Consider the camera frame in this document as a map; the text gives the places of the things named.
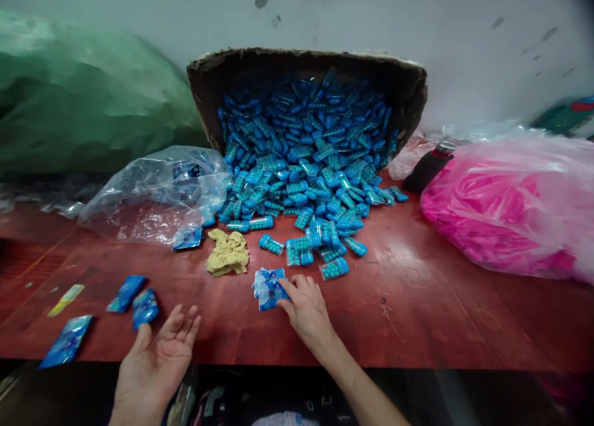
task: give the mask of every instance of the tabletop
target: tabletop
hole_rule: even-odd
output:
[[[181,252],[119,244],[20,204],[0,215],[0,357],[41,359],[68,319],[91,314],[78,359],[122,360],[136,335],[132,313],[105,309],[127,275],[145,275],[161,309],[154,329],[177,303],[199,306],[196,362],[316,365],[282,310],[259,312],[251,284],[264,266],[311,275],[320,284],[335,331],[364,367],[594,368],[590,286],[473,264],[426,221],[418,197],[372,208],[356,235],[369,252],[362,258],[348,252],[351,271],[330,281],[322,280],[318,256],[307,268],[286,268],[284,254],[258,247],[267,232],[281,242],[302,236],[294,222],[281,216],[272,230],[247,233],[247,273],[215,278],[206,271],[215,245],[208,237]],[[73,284],[85,289],[47,317]]]

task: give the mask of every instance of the pink plastic bag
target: pink plastic bag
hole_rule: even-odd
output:
[[[489,270],[594,284],[594,143],[500,140],[454,155],[421,196],[443,236]]]

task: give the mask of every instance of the right hand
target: right hand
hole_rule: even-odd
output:
[[[320,286],[311,276],[306,278],[303,275],[295,275],[289,281],[278,281],[291,299],[279,299],[277,306],[286,311],[297,335],[320,360],[336,336]]]

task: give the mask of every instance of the left hand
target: left hand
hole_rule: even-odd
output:
[[[161,424],[192,359],[201,321],[198,307],[193,305],[183,314],[178,304],[154,341],[150,325],[140,325],[119,368],[110,425]]]

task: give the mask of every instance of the green plastic bag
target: green plastic bag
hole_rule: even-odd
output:
[[[125,33],[0,10],[0,179],[210,147],[185,76]]]

